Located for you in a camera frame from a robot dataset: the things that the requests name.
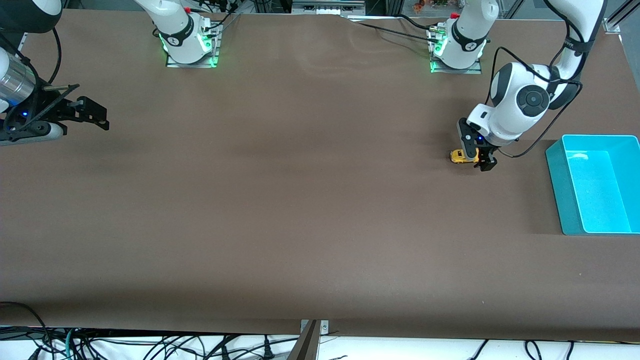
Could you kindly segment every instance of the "table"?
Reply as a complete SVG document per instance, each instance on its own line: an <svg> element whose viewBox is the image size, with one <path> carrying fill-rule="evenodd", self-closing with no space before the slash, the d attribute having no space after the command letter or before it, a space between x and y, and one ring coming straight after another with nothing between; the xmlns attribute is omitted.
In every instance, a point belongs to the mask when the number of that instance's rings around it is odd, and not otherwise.
<svg viewBox="0 0 640 360"><path fill-rule="evenodd" d="M56 83L111 130L0 149L2 300L73 327L638 339L640 238L563 236L544 157L564 133L640 135L617 36L547 140L481 174L447 157L494 49L546 63L563 23L496 22L481 76L432 74L420 40L338 16L242 15L210 70L166 69L152 29L65 10ZM51 34L24 52L50 73Z"/></svg>

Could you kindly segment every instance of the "mounting plate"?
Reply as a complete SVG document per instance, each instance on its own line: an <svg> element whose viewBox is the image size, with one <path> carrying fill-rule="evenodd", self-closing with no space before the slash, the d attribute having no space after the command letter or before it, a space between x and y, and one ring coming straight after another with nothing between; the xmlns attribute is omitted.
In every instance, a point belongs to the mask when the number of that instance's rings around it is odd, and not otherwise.
<svg viewBox="0 0 640 360"><path fill-rule="evenodd" d="M476 60L473 65L466 69L454 69L447 66L442 60L435 56L434 52L436 48L442 45L444 37L445 23L441 22L438 26L431 26L426 33L427 38L436 39L439 42L429 43L429 57L431 58L431 72L444 72L447 74L482 74L482 66L480 66L480 59Z"/></svg>

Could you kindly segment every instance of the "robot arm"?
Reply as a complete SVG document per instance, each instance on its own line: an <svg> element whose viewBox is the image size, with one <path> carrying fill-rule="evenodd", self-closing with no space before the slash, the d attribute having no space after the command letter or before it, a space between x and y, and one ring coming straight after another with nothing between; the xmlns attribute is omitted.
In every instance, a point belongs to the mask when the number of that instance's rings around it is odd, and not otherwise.
<svg viewBox="0 0 640 360"><path fill-rule="evenodd" d="M486 37L498 18L496 0L472 0L462 9L460 17L438 25L445 28L445 38L434 55L454 69L467 69L482 55Z"/></svg>
<svg viewBox="0 0 640 360"><path fill-rule="evenodd" d="M211 20L197 13L187 13L172 0L134 0L149 14L163 41L166 52L178 63L190 64L211 53L208 37Z"/></svg>
<svg viewBox="0 0 640 360"><path fill-rule="evenodd" d="M61 13L60 0L2 1L0 27L45 33L55 27ZM0 112L6 111L0 119L0 146L55 140L67 133L64 120L109 129L107 109L84 96L75 102L65 99L79 85L52 86L4 35L0 39L20 57L0 48Z"/></svg>
<svg viewBox="0 0 640 360"><path fill-rule="evenodd" d="M477 166L491 170L493 151L507 146L532 128L548 109L569 104L577 95L582 68L598 33L607 0L545 0L567 26L557 65L525 66L509 63L493 77L492 106L477 105L458 122L467 161L478 156Z"/></svg>

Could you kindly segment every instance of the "turquoise container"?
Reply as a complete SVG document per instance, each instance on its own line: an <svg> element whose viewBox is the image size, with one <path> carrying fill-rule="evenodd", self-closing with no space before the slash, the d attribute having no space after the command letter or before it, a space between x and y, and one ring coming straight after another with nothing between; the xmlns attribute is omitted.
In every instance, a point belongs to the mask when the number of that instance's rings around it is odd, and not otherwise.
<svg viewBox="0 0 640 360"><path fill-rule="evenodd" d="M640 234L640 143L633 135L564 135L547 149L565 235Z"/></svg>

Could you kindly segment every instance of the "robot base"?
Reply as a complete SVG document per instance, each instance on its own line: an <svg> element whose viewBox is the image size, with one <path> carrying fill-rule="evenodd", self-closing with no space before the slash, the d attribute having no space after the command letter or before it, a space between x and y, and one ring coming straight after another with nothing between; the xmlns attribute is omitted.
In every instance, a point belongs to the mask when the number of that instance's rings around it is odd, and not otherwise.
<svg viewBox="0 0 640 360"><path fill-rule="evenodd" d="M204 40L205 45L211 46L211 51L209 51L205 56L203 56L200 60L190 63L184 64L175 61L169 54L166 56L166 66L167 67L186 67L186 68L195 68L195 69L209 69L218 66L218 58L220 57L220 42L222 41L222 29L224 25L220 24L217 28L211 29L210 34L213 35L211 39Z"/></svg>
<svg viewBox="0 0 640 360"><path fill-rule="evenodd" d="M447 74L482 74L480 60L476 60L473 65L466 69L454 69L447 66L440 58L434 55L436 48L441 46L442 37L444 36L445 23L441 22L438 26L431 26L427 31L427 38L436 39L439 42L429 43L429 57L431 58L431 72L444 72Z"/></svg>

